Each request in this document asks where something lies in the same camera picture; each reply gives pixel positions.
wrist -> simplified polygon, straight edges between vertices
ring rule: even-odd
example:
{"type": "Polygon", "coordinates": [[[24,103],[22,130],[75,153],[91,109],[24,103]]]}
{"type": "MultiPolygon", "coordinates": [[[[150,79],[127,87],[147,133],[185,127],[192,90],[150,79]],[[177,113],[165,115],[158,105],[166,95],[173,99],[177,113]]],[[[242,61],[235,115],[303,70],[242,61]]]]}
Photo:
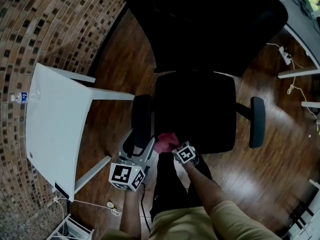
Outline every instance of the wrist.
{"type": "Polygon", "coordinates": [[[130,198],[130,199],[132,199],[132,198],[134,198],[135,196],[138,196],[139,194],[138,194],[138,190],[137,191],[129,191],[129,190],[125,190],[124,191],[124,196],[125,197],[128,197],[128,198],[130,198]]]}
{"type": "Polygon", "coordinates": [[[190,168],[194,167],[194,165],[193,165],[192,162],[188,161],[188,162],[186,162],[186,163],[183,163],[183,164],[182,164],[182,167],[188,172],[188,170],[189,170],[190,168]]]}

red cloth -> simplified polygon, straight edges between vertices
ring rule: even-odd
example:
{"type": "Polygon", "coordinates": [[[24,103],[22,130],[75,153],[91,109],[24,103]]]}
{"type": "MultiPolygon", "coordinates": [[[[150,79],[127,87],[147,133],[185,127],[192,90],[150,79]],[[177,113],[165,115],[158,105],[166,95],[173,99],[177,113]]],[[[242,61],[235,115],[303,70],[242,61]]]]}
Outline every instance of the red cloth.
{"type": "Polygon", "coordinates": [[[159,141],[154,146],[158,154],[172,152],[179,147],[179,141],[174,132],[162,133],[158,136],[159,141]]]}

bottle label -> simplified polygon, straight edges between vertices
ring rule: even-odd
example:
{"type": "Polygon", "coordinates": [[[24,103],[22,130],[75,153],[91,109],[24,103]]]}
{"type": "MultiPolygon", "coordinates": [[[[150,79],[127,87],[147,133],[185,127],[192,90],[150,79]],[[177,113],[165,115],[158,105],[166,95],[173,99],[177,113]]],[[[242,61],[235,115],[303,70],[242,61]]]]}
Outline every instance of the bottle label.
{"type": "Polygon", "coordinates": [[[26,92],[21,92],[21,103],[26,103],[28,99],[28,94],[26,92]]]}

person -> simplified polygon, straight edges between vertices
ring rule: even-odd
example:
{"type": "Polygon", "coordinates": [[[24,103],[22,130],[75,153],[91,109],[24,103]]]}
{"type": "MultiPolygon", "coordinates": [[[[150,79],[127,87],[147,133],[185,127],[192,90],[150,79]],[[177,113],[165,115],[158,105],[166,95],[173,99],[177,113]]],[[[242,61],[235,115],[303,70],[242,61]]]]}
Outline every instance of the person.
{"type": "MultiPolygon", "coordinates": [[[[213,181],[201,155],[197,155],[196,163],[188,161],[182,166],[191,181],[188,191],[177,176],[173,154],[159,154],[150,240],[280,239],[228,199],[213,181]]],[[[120,228],[108,230],[102,239],[141,239],[138,191],[125,192],[120,228]]]]}

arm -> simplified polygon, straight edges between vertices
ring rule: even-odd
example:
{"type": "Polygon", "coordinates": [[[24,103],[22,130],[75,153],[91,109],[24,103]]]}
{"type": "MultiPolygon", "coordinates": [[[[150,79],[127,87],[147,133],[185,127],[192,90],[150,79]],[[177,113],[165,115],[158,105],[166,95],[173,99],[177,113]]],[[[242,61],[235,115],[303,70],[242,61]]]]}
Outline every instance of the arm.
{"type": "Polygon", "coordinates": [[[206,213],[210,216],[210,212],[216,205],[228,200],[226,194],[216,183],[198,171],[190,161],[182,166],[195,186],[206,213]]]}
{"type": "Polygon", "coordinates": [[[138,191],[126,191],[124,194],[120,231],[135,239],[141,239],[138,191]]]}
{"type": "Polygon", "coordinates": [[[244,214],[213,181],[204,176],[191,162],[182,165],[195,186],[213,229],[228,240],[279,240],[273,232],[244,214]]]}

